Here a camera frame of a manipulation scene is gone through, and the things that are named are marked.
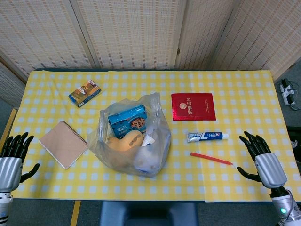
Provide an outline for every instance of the wicker panel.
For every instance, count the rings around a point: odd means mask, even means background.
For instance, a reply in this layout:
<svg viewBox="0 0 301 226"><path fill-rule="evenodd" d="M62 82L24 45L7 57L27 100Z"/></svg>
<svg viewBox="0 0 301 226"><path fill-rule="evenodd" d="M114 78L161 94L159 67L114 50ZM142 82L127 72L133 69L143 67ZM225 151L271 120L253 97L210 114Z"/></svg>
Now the wicker panel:
<svg viewBox="0 0 301 226"><path fill-rule="evenodd" d="M234 0L190 0L176 68L206 69L233 9Z"/></svg>
<svg viewBox="0 0 301 226"><path fill-rule="evenodd" d="M0 63L0 98L17 108L20 106L25 85Z"/></svg>
<svg viewBox="0 0 301 226"><path fill-rule="evenodd" d="M61 0L0 1L0 49L25 74L91 67Z"/></svg>
<svg viewBox="0 0 301 226"><path fill-rule="evenodd" d="M213 69L270 69L279 77L301 57L301 1L243 0L214 55Z"/></svg>
<svg viewBox="0 0 301 226"><path fill-rule="evenodd" d="M174 64L180 0L78 0L77 4L101 67L168 69Z"/></svg>

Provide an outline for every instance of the yellow checkered tablecloth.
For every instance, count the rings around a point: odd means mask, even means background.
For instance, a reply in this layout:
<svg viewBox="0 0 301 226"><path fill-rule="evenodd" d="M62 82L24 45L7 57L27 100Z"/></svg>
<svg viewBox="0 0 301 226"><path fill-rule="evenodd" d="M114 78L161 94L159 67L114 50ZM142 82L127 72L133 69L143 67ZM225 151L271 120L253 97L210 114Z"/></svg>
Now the yellow checkered tablecloth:
<svg viewBox="0 0 301 226"><path fill-rule="evenodd" d="M86 80L94 80L102 93L81 108L68 95ZM38 139L60 120L83 138L98 123L99 111L124 98L137 100L159 92L172 132L167 162L154 178L115 172L87 150L64 170L38 144ZM171 94L212 93L216 121L173 121ZM269 71L216 72L47 72L34 71L28 79L11 135L28 131L32 141L23 172L40 163L38 173L13 192L17 198L94 200L205 200L207 202L270 201L261 183L242 177L236 166L255 173L244 144L243 131L264 137L279 158L290 189L301 201L300 175ZM228 140L187 143L187 131L221 131ZM202 153L234 163L228 166L190 157Z"/></svg>

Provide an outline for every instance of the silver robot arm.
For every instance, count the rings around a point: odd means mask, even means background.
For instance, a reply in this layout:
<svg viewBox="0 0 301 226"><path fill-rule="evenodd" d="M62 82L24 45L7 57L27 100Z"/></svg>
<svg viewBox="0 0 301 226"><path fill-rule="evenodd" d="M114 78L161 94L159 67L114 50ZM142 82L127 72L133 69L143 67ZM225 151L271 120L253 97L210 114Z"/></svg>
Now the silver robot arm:
<svg viewBox="0 0 301 226"><path fill-rule="evenodd" d="M5 226L8 221L9 210L13 201L10 192L16 190L20 183L31 178L38 170L39 164L24 175L22 174L28 146L33 139L30 136L25 141L28 133L8 138L0 154L0 225Z"/></svg>
<svg viewBox="0 0 301 226"><path fill-rule="evenodd" d="M271 153L269 146L260 136L253 136L248 132L245 135L249 140L240 136L240 140L246 145L257 168L257 175L245 172L237 167L241 175L247 179L262 182L271 189L270 197L280 217L277 226L301 226L301 211L292 193L283 186L287 177L275 154Z"/></svg>

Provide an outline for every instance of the red booklet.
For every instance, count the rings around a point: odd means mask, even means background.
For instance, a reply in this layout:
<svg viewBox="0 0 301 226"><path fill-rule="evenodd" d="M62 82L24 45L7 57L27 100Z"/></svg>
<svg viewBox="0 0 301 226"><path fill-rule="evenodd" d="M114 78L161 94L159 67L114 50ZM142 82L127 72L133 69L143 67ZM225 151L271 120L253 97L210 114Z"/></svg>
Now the red booklet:
<svg viewBox="0 0 301 226"><path fill-rule="evenodd" d="M174 93L171 100L174 121L216 120L211 93Z"/></svg>

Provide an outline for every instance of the clear plastic bag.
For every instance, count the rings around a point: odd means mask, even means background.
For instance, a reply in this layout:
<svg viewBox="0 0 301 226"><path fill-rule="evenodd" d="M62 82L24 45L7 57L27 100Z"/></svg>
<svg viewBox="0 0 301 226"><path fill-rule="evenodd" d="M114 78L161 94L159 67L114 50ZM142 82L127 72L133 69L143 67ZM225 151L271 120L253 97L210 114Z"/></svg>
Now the clear plastic bag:
<svg viewBox="0 0 301 226"><path fill-rule="evenodd" d="M126 152L111 149L107 138L113 136L108 125L109 115L117 114L138 105L147 113L146 133L155 140L146 146L134 146ZM100 111L98 128L88 135L89 149L107 167L116 171L145 177L154 177L163 167L171 142L171 132L161 109L160 95L145 95L138 101L124 99Z"/></svg>

